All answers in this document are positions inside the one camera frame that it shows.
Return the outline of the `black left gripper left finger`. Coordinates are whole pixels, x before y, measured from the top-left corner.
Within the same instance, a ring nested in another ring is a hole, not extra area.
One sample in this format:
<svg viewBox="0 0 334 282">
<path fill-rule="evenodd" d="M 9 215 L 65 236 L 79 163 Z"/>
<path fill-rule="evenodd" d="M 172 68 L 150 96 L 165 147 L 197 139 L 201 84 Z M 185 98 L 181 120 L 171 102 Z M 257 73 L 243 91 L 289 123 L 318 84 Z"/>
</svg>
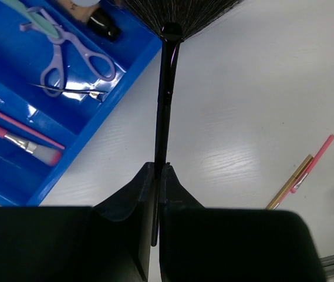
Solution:
<svg viewBox="0 0 334 282">
<path fill-rule="evenodd" d="M 154 163 L 95 206 L 106 231 L 101 252 L 103 281 L 147 281 L 154 217 Z"/>
</svg>

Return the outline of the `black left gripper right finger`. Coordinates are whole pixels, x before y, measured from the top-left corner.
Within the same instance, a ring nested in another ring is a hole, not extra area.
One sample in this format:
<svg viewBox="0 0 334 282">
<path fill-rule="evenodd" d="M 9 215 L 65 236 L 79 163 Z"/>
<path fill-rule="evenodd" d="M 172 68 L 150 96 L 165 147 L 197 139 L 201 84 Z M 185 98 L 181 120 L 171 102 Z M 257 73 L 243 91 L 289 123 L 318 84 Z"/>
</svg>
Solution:
<svg viewBox="0 0 334 282">
<path fill-rule="evenodd" d="M 172 165 L 165 164 L 161 174 L 159 215 L 159 263 L 162 281 L 181 281 L 181 264 L 187 257 L 192 231 L 188 213 L 204 206 L 180 183 Z"/>
</svg>

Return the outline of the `pink brow comb brush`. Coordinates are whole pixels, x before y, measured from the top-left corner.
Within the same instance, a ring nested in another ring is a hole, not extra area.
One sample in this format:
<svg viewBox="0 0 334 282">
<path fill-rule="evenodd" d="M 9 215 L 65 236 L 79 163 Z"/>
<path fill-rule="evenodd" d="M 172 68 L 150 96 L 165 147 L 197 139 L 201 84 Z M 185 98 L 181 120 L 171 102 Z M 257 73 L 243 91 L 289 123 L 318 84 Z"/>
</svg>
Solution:
<svg viewBox="0 0 334 282">
<path fill-rule="evenodd" d="M 0 138 L 17 145 L 17 147 L 20 147 L 22 150 L 26 151 L 34 158 L 49 166 L 56 165 L 62 157 L 62 153 L 60 150 L 37 144 L 28 139 L 24 139 L 7 131 L 2 127 L 0 127 Z"/>
</svg>

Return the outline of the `long pink makeup brush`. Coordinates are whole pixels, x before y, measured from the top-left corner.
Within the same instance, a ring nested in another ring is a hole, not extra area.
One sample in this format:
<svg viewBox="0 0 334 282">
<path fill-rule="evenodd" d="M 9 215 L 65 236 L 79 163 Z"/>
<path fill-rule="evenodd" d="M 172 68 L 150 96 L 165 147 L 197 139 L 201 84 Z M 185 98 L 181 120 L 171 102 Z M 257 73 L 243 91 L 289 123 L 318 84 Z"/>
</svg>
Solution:
<svg viewBox="0 0 334 282">
<path fill-rule="evenodd" d="M 328 149 L 330 144 L 333 142 L 333 140 L 334 140 L 334 135 L 331 134 L 326 139 L 322 147 L 318 150 L 317 154 L 313 157 L 312 161 L 308 164 L 308 166 L 305 169 L 303 169 L 300 177 L 297 178 L 295 183 L 292 185 L 292 188 L 290 190 L 291 193 L 295 193 L 299 189 L 303 181 L 307 178 L 308 174 L 313 170 L 313 168 L 316 166 L 318 161 L 320 161 L 321 157 L 326 152 L 326 150 Z"/>
</svg>

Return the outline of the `blue divided plastic bin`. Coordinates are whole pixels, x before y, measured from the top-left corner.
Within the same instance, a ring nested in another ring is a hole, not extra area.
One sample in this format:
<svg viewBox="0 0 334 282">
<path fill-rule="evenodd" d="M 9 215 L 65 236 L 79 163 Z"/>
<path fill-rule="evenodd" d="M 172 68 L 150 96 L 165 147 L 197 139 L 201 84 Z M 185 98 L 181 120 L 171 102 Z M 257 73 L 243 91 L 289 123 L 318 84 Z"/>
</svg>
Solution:
<svg viewBox="0 0 334 282">
<path fill-rule="evenodd" d="M 86 47 L 110 57 L 116 79 L 110 83 L 85 79 L 87 86 L 81 82 L 68 86 L 105 91 L 96 99 L 73 93 L 48 96 L 35 85 L 52 59 L 52 44 L 38 31 L 21 31 L 26 19 L 0 2 L 0 112 L 65 147 L 59 163 L 49 166 L 0 138 L 1 206 L 39 205 L 161 47 L 147 27 L 110 1 L 103 1 L 102 7 L 121 30 L 114 42 L 96 35 L 55 1 L 25 5 L 43 7 Z"/>
</svg>

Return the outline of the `mint green tweezers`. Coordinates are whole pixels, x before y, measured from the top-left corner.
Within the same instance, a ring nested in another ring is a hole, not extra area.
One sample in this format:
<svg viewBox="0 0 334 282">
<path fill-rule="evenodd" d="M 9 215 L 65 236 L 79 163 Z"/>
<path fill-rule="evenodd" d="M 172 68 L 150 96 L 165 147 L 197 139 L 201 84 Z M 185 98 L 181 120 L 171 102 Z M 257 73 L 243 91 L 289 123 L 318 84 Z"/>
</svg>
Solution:
<svg viewBox="0 0 334 282">
<path fill-rule="evenodd" d="M 54 24 L 52 24 L 49 20 L 47 20 L 44 16 L 41 15 L 43 11 L 40 7 L 31 7 L 28 8 L 25 4 L 23 4 L 19 0 L 0 0 L 3 4 L 10 7 L 18 14 L 22 15 L 24 18 L 28 19 L 29 22 L 25 24 L 20 24 L 19 29 L 21 31 L 28 31 L 30 29 L 34 29 L 41 33 L 44 33 L 46 36 L 49 36 L 53 39 L 59 39 L 60 35 L 58 30 L 55 28 Z"/>
</svg>

